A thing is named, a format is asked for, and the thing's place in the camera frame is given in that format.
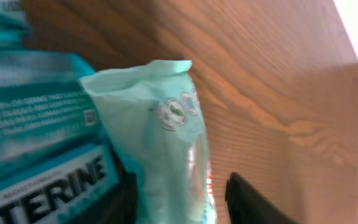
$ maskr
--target wooden table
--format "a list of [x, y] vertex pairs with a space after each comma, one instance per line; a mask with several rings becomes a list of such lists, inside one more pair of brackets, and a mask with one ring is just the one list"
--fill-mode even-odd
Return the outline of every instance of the wooden table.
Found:
[[30, 47], [97, 69], [191, 59], [219, 223], [239, 172], [301, 223], [353, 224], [357, 59], [330, 0], [25, 0]]

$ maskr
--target small printed square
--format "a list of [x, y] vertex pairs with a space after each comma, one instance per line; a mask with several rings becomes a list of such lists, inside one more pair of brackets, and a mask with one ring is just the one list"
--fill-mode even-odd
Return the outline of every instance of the small printed square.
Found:
[[95, 110], [84, 110], [85, 125], [92, 126], [98, 122]]

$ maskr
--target circular symbol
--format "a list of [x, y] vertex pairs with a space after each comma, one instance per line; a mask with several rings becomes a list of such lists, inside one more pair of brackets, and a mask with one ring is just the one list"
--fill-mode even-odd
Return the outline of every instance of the circular symbol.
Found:
[[157, 105], [157, 114], [158, 117], [160, 118], [161, 121], [161, 125], [163, 128], [169, 130], [169, 131], [175, 131], [175, 127], [170, 124], [170, 117], [168, 115], [168, 113], [163, 109], [163, 106], [161, 103], [158, 103]]
[[164, 103], [164, 109], [174, 123], [178, 125], [184, 125], [186, 123], [186, 116], [184, 113], [183, 105], [178, 99], [167, 99]]
[[195, 104], [200, 107], [200, 101], [198, 100], [198, 94], [197, 94], [197, 91], [196, 89], [194, 88], [193, 90], [193, 99], [194, 99], [194, 102]]
[[181, 94], [181, 98], [183, 100], [183, 106], [185, 107], [187, 112], [192, 115], [197, 115], [198, 112], [192, 95], [190, 93], [183, 92]]

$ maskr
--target logo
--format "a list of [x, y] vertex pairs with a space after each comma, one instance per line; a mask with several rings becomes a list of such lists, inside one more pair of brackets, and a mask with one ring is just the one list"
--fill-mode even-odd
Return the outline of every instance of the logo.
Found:
[[187, 112], [192, 115], [197, 115], [198, 112], [192, 95], [190, 93], [183, 92], [181, 94], [181, 98], [183, 101], [183, 106], [185, 107]]
[[200, 107], [200, 101], [199, 101], [199, 99], [198, 99], [198, 94], [197, 94], [196, 89], [194, 88], [194, 89], [192, 90], [192, 92], [193, 92], [193, 99], [194, 99], [195, 104], [196, 104], [198, 107]]
[[161, 103], [158, 103], [157, 105], [157, 114], [158, 114], [158, 117], [160, 118], [160, 121], [161, 121], [161, 125], [163, 128], [169, 130], [169, 131], [175, 131], [175, 127], [170, 124], [170, 117], [168, 115], [168, 112], [166, 112], [164, 110], [164, 107], [162, 106]]
[[186, 123], [186, 116], [184, 113], [182, 103], [175, 98], [169, 98], [164, 103], [164, 109], [168, 113], [169, 118], [177, 125], [184, 125]]

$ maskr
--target light green packet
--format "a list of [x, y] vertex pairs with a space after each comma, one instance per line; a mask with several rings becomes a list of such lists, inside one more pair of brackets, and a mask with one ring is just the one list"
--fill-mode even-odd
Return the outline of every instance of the light green packet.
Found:
[[140, 196], [151, 223], [216, 223], [206, 128], [190, 67], [189, 60], [156, 60], [81, 78], [114, 148], [142, 165]]

